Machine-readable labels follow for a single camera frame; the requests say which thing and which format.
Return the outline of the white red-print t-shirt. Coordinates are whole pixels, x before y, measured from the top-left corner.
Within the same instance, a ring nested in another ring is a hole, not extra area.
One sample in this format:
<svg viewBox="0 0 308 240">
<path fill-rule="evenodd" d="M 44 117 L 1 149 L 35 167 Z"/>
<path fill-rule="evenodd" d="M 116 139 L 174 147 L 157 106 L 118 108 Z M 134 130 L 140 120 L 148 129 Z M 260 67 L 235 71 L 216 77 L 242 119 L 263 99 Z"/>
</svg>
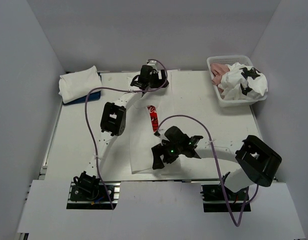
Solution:
<svg viewBox="0 0 308 240">
<path fill-rule="evenodd" d="M 151 148 L 161 143 L 155 136 L 157 130 L 167 129 L 165 124 L 158 128 L 166 117 L 174 114 L 172 87 L 175 82 L 176 70 L 168 71 L 169 85 L 155 92 L 148 92 L 137 100 L 127 111 L 131 115 L 128 127 L 130 129 L 130 165 L 132 174 L 153 173 L 155 175 L 171 176 L 181 173 L 180 160 L 165 164 L 163 169 L 153 170 L 153 154 Z"/>
</svg>

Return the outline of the pink t-shirt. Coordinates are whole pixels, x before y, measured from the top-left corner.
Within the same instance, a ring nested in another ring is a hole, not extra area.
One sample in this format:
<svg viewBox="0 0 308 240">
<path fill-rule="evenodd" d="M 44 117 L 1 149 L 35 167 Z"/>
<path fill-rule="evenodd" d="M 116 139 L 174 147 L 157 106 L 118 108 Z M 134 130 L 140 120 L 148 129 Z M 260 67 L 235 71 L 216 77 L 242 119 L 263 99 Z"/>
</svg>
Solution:
<svg viewBox="0 0 308 240">
<path fill-rule="evenodd" d="M 229 67 L 225 64 L 212 63 L 210 67 L 211 67 L 210 70 L 214 75 L 212 83 L 216 86 L 221 83 L 222 76 L 230 71 Z"/>
</svg>

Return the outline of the white black-print t-shirt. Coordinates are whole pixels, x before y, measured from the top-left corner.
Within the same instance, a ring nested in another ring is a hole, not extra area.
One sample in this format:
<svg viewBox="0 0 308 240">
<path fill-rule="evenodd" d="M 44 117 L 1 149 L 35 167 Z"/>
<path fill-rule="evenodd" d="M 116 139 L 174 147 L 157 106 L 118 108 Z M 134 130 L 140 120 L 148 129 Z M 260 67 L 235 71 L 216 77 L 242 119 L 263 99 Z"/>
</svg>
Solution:
<svg viewBox="0 0 308 240">
<path fill-rule="evenodd" d="M 256 100 L 267 94 L 267 79 L 255 67 L 238 62 L 222 67 L 225 67 L 226 72 L 216 85 L 224 100 Z"/>
</svg>

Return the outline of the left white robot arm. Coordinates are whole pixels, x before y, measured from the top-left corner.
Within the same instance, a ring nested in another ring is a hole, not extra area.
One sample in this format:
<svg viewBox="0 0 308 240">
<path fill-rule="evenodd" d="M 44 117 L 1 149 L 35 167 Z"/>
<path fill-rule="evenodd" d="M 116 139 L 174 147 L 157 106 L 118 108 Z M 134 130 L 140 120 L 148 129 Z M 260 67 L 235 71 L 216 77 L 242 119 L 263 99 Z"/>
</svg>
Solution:
<svg viewBox="0 0 308 240">
<path fill-rule="evenodd" d="M 140 73 L 132 78 L 127 90 L 102 86 L 88 92 L 84 104 L 84 113 L 87 128 L 95 148 L 95 163 L 90 163 L 90 166 L 86 169 L 87 175 L 99 179 L 102 185 L 105 185 L 101 177 L 101 169 L 113 143 L 125 130 L 127 110 L 146 93 L 158 91 L 166 88 L 168 85 L 168 72 L 164 64 L 157 59 L 149 59 L 141 67 Z M 100 122 L 101 138 L 99 142 L 95 139 L 87 112 L 89 96 L 96 90 L 110 90 L 123 93 L 118 100 L 107 102 L 104 105 Z"/>
</svg>

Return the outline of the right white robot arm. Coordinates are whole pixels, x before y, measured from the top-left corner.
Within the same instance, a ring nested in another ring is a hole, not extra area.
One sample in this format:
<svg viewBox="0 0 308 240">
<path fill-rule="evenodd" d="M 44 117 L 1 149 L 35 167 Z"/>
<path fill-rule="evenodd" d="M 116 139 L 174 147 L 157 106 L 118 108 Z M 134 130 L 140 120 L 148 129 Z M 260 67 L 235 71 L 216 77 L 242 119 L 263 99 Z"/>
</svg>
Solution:
<svg viewBox="0 0 308 240">
<path fill-rule="evenodd" d="M 238 142 L 211 141 L 201 135 L 188 136 L 178 127 L 158 130 L 160 143 L 151 148 L 153 170 L 160 170 L 179 156 L 187 158 L 224 160 L 238 164 L 239 169 L 222 176 L 220 195 L 229 200 L 238 191 L 251 185 L 269 187 L 282 162 L 281 156 L 259 137 L 248 135 Z"/>
</svg>

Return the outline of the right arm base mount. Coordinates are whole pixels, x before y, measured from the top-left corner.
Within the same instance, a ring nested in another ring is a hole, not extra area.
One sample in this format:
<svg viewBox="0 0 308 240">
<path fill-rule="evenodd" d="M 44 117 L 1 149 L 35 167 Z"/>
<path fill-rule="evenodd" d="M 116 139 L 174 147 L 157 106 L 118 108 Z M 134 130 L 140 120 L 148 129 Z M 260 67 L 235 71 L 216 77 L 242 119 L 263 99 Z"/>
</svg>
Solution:
<svg viewBox="0 0 308 240">
<path fill-rule="evenodd" d="M 203 210 L 205 213 L 227 213 L 228 208 L 225 198 L 219 184 L 204 184 L 201 186 L 201 195 L 203 199 Z M 234 213 L 238 213 L 243 205 L 246 196 L 246 189 L 233 193 L 225 189 L 229 206 Z"/>
</svg>

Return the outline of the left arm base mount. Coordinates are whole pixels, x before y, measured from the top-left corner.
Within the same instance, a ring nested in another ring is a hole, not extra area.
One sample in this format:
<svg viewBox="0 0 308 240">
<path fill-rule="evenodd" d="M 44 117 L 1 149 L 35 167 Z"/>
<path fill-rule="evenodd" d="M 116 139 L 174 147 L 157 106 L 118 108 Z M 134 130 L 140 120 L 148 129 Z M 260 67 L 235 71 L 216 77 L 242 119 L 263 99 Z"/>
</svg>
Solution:
<svg viewBox="0 0 308 240">
<path fill-rule="evenodd" d="M 113 210 L 120 192 L 118 182 L 102 184 L 95 176 L 86 172 L 73 177 L 69 189 L 66 209 L 68 210 Z"/>
</svg>

